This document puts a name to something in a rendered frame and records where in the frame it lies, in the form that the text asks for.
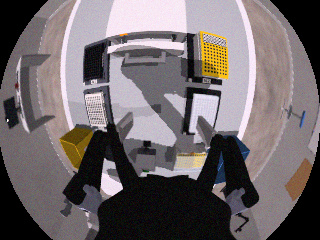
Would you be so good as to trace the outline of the blue bin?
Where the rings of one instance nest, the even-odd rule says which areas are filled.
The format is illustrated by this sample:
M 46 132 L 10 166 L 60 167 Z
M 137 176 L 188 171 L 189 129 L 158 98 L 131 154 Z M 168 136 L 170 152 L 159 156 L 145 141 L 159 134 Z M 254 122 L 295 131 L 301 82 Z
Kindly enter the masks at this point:
M 244 145 L 244 143 L 243 143 L 238 137 L 236 137 L 235 135 L 226 135 L 226 136 L 223 136 L 223 138 L 226 138 L 226 139 L 227 139 L 228 136 L 232 136 L 232 137 L 235 138 L 235 140 L 236 140 L 236 142 L 237 142 L 237 144 L 238 144 L 238 146 L 239 146 L 239 148 L 240 148 L 241 153 L 243 153 L 242 156 L 243 156 L 243 159 L 244 159 L 244 162 L 245 162 L 246 158 L 248 157 L 248 155 L 249 155 L 249 153 L 250 153 L 250 150 L 249 150 L 249 149 Z M 246 152 L 247 152 L 247 153 L 246 153 Z M 223 164 L 222 164 L 222 163 L 223 163 Z M 220 167 L 221 167 L 221 168 L 220 168 Z M 225 170 L 224 170 L 224 162 L 223 162 L 222 151 L 221 151 L 221 155 L 220 155 L 220 159 L 219 159 L 219 164 L 218 164 L 217 170 L 218 170 L 218 174 L 217 174 L 217 177 L 216 177 L 216 180 L 215 180 L 214 185 L 215 185 L 215 184 L 219 184 L 219 183 L 223 183 L 223 182 L 226 181 L 226 180 L 225 180 L 225 172 L 224 172 Z

